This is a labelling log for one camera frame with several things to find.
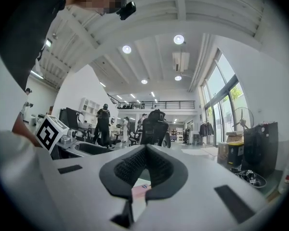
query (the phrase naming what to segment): tree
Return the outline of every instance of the tree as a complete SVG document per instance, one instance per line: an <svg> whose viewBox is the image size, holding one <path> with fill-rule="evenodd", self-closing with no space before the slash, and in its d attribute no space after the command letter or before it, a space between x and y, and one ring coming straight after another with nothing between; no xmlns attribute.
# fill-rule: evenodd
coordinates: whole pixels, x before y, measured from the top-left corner
<svg viewBox="0 0 289 231"><path fill-rule="evenodd" d="M237 87L233 87L230 91L233 101L235 101L243 92ZM229 99L229 96L224 97L223 102L226 102Z"/></svg>
<svg viewBox="0 0 289 231"><path fill-rule="evenodd" d="M209 108L208 108L208 116L211 116L211 115L212 115L212 108L209 107Z"/></svg>

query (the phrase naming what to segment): railing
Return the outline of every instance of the railing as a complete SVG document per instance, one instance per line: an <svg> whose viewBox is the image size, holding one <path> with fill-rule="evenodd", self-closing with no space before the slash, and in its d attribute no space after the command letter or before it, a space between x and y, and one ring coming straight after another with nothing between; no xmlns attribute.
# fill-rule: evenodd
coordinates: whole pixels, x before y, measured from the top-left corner
<svg viewBox="0 0 289 231"><path fill-rule="evenodd" d="M116 107L120 106L120 102L117 99L113 98L108 93L107 93L107 95L110 98L111 102L116 105Z"/></svg>
<svg viewBox="0 0 289 231"><path fill-rule="evenodd" d="M195 109L195 101L130 102L117 104L118 109Z"/></svg>

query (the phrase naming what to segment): window frame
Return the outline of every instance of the window frame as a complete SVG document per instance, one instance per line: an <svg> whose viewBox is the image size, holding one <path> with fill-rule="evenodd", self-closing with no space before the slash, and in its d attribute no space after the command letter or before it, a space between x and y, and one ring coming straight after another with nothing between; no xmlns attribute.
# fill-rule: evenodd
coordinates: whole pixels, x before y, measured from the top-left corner
<svg viewBox="0 0 289 231"><path fill-rule="evenodd" d="M209 109L209 107L211 107L212 109L212 115L213 115L213 129L214 129L214 132L216 132L216 119L215 119L215 111L214 111L214 105L218 104L219 106L219 110L220 110L220 116L221 116L221 122L222 122L222 141L225 141L226 140L226 132L225 132L225 122L224 122L224 115L223 115L223 109L222 109L222 105L221 105L221 101L226 97L228 96L229 97L229 101L230 101L230 107L231 107L231 112L232 112L232 117L233 117L233 120L234 120L234 124L236 124L236 117L233 116L234 114L234 110L235 110L235 107L234 107L234 101L233 101L233 98L232 98L232 95L231 95L231 90L239 83L236 75L234 74L231 79L227 82L226 81L226 78L225 76L223 75L223 72L221 71L221 68L219 66L219 59L220 57L222 56L222 52L218 49L216 54L215 54L215 57L213 58L212 60L212 63L211 63L211 66L210 66L210 69L209 71L207 72L207 75L206 77L204 78L204 81L202 82L202 85L201 85L201 91L202 91L202 96L203 96L203 99L204 101L207 101L206 100L206 96L205 96L205 92L204 92L204 86L206 85L207 86L207 89L208 89L208 93L209 93L209 98L210 100L204 105L204 109L205 109L205 115L206 115L206 121L208 120L208 116L207 116L207 110ZM215 67L218 68L221 76L222 76L222 79L225 83L224 87L212 98L211 96L211 92L210 92L210 88L209 88L209 84L208 84L208 79L211 77L212 73L214 72L215 70ZM214 146L218 146L217 145L217 141L216 141L216 135L214 134L214 142L213 142L213 145Z"/></svg>

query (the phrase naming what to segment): standing fan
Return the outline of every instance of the standing fan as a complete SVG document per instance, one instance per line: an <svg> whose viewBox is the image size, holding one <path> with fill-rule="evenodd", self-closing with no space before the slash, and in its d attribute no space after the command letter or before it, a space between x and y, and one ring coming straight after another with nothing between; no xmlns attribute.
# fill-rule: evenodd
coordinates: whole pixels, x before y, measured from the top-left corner
<svg viewBox="0 0 289 231"><path fill-rule="evenodd" d="M248 108L237 108L231 115L230 125L232 131L244 131L254 126L254 116Z"/></svg>

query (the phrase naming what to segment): air conditioner unit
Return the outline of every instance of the air conditioner unit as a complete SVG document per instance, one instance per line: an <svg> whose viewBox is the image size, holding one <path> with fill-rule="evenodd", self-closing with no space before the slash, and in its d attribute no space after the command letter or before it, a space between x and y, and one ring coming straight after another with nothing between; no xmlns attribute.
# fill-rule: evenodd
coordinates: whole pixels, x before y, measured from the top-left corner
<svg viewBox="0 0 289 231"><path fill-rule="evenodd" d="M184 72L188 69L189 53L188 52L173 52L173 69L176 72Z"/></svg>

